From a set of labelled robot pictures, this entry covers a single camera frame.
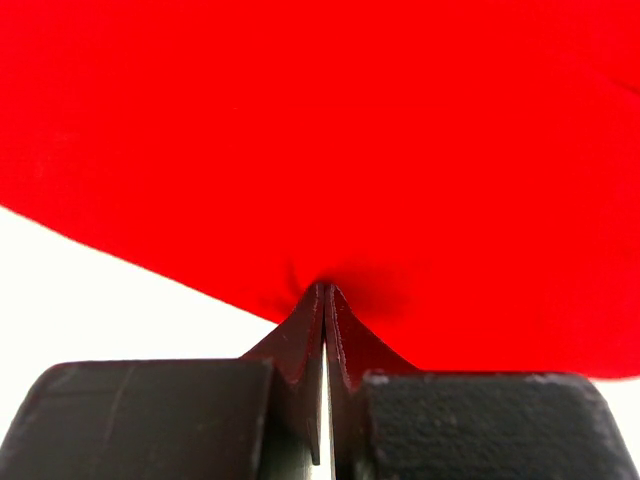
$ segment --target red towel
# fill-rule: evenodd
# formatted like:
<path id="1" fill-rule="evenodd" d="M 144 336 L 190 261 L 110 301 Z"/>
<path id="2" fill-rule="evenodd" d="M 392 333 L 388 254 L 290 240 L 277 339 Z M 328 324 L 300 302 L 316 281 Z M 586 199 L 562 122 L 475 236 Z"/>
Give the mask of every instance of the red towel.
<path id="1" fill-rule="evenodd" d="M 640 374 L 640 3 L 551 3 L 4 0 L 0 203 L 425 369 Z"/>

